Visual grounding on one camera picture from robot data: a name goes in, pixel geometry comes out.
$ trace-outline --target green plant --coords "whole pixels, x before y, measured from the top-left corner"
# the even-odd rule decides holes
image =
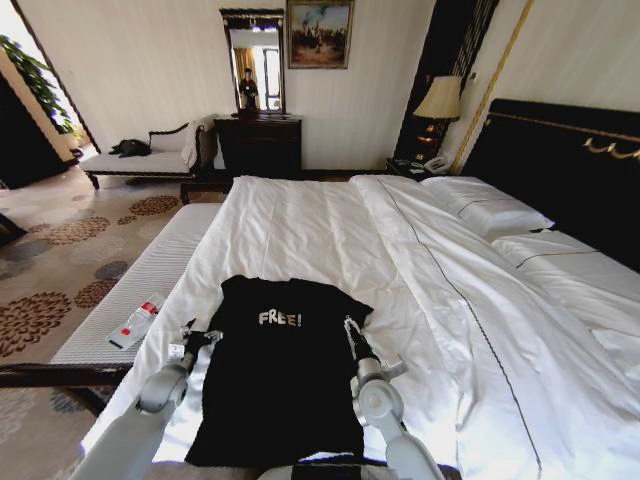
[[[7,56],[22,75],[58,133],[73,133],[69,114],[58,104],[59,98],[53,93],[53,85],[42,76],[42,70],[49,70],[49,67],[24,53],[20,44],[6,35],[0,35],[0,45],[7,52]],[[64,119],[62,124],[56,121],[56,115]]]

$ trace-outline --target telephone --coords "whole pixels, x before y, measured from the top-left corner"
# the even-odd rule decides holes
[[[433,175],[442,175],[449,170],[450,161],[447,157],[434,157],[424,164],[424,168]]]

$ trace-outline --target patterned carpet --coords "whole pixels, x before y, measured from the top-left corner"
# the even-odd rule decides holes
[[[179,182],[101,186],[73,167],[0,190],[0,211],[29,232],[0,247],[0,363],[47,362],[181,206]],[[0,477],[66,479],[92,422],[51,389],[0,390]]]

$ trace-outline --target wooden dresser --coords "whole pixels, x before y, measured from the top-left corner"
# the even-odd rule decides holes
[[[225,166],[233,176],[299,176],[302,163],[301,117],[220,116],[215,123]]]

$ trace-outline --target black headboard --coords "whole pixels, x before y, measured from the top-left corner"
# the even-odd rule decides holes
[[[496,99],[462,175],[640,271],[639,149],[640,113]]]

